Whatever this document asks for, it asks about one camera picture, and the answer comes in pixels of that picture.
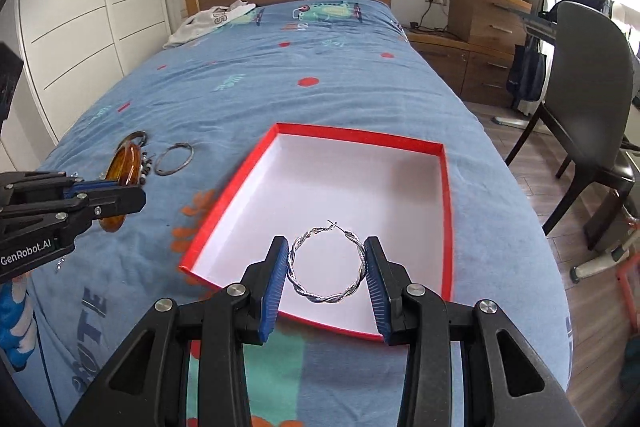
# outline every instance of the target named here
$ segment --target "blue bedsheet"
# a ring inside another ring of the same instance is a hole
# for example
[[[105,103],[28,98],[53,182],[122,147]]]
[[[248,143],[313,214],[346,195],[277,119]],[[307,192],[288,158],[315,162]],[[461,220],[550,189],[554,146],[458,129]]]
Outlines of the blue bedsheet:
[[[148,177],[146,207],[128,216],[119,232],[94,224],[58,274],[50,264],[31,277],[63,417],[156,299],[185,303],[206,296],[176,269],[181,253],[225,182],[276,121],[444,143],[454,211],[454,300],[497,301],[567,385],[571,336],[561,277],[536,214],[482,126],[413,51],[385,5],[315,0],[257,8],[150,58],[95,103],[43,165],[97,178],[117,143],[138,129],[149,133],[151,154],[175,142],[189,142],[195,151],[177,174]],[[405,356],[404,349],[279,321],[264,347],[246,350],[252,413],[273,425],[293,419],[307,426],[395,425]],[[39,358],[33,355],[16,379],[53,426]],[[454,387],[459,398],[457,369]],[[188,406],[193,412],[193,397]],[[461,411],[456,403],[457,425]]]

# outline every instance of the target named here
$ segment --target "gray chair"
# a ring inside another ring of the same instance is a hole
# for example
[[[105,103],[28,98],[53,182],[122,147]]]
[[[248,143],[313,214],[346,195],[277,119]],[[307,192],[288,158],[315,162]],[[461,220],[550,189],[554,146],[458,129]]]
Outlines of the gray chair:
[[[558,35],[545,100],[507,156],[515,158],[538,120],[558,139],[567,157],[556,177],[575,163],[571,186],[542,226],[551,232],[580,193],[597,182],[615,188],[619,202],[602,221],[605,232],[634,185],[620,144],[631,105],[633,66],[620,29],[602,13],[573,2],[558,8]]]

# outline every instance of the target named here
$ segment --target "backpack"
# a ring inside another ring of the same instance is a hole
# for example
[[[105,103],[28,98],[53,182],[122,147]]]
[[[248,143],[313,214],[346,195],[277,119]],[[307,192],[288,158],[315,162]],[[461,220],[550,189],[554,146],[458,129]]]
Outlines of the backpack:
[[[579,4],[584,4],[585,6],[593,8],[594,10],[597,10],[599,12],[603,12],[604,7],[609,2],[609,0],[561,0],[560,2],[556,3],[551,10],[549,10],[548,12],[540,12],[538,16],[551,22],[558,22],[558,6],[560,5],[560,3],[563,3],[564,1],[571,1],[571,2],[577,2]]]

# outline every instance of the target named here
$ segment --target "black bag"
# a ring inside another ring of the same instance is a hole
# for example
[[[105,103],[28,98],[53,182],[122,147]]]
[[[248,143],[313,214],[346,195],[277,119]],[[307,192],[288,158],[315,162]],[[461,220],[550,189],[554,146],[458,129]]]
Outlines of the black bag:
[[[602,12],[605,7],[605,4],[609,0],[561,0],[560,2],[557,2],[551,10],[549,10],[548,12],[540,12],[538,16],[551,22],[558,22],[558,5],[564,1],[572,1],[572,2],[577,2],[579,4],[584,4],[585,6],[593,8],[594,10],[597,10],[599,12]]]
[[[540,53],[539,45],[539,39],[530,37],[526,46],[516,46],[516,54],[507,79],[507,91],[516,100],[540,100],[546,79],[546,55]]]

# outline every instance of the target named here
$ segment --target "chair back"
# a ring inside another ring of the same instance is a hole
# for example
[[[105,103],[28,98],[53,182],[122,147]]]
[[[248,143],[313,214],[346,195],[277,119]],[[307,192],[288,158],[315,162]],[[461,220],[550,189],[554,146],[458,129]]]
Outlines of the chair back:
[[[612,168],[631,106],[631,60],[626,37],[608,17],[574,2],[558,7],[544,103],[577,149],[569,154]]]

